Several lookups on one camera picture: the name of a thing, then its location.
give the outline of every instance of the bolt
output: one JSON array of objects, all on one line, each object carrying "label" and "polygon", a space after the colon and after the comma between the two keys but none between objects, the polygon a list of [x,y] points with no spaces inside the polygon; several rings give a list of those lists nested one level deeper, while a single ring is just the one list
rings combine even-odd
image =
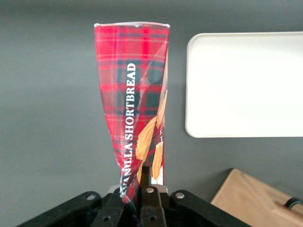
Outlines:
[{"label": "bolt", "polygon": [[146,191],[147,191],[147,193],[153,193],[154,189],[153,188],[147,188]]},{"label": "bolt", "polygon": [[183,199],[185,197],[185,195],[181,192],[176,193],[175,195],[178,199]]}]

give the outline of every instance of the shortbread package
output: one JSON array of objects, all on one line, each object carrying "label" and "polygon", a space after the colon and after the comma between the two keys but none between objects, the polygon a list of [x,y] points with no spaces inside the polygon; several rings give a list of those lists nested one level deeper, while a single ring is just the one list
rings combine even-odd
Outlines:
[{"label": "shortbread package", "polygon": [[104,114],[121,170],[120,197],[137,213],[142,166],[164,181],[169,25],[95,24]]}]

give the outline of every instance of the black metal bracket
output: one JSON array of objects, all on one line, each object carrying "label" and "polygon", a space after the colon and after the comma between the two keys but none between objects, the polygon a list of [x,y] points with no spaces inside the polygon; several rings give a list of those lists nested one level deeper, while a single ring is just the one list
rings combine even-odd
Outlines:
[{"label": "black metal bracket", "polygon": [[85,192],[18,227],[249,227],[188,191],[169,196],[165,186],[150,185],[149,177],[150,168],[143,168],[140,220],[116,189],[104,198]]}]

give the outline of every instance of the gray wall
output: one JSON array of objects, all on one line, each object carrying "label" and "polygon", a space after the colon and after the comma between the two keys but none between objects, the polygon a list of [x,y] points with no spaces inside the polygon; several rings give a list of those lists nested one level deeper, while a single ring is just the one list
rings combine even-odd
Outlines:
[{"label": "gray wall", "polygon": [[208,201],[230,168],[303,197],[303,138],[195,139],[185,131],[186,46],[198,33],[303,31],[302,0],[0,3],[0,226],[82,192],[119,168],[98,89],[93,24],[169,23],[166,185]]}]

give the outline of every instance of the white tray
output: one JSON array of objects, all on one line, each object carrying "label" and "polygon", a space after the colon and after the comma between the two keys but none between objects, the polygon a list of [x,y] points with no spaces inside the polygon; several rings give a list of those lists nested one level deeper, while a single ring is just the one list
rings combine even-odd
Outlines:
[{"label": "white tray", "polygon": [[194,36],[185,125],[197,138],[303,136],[303,32]]}]

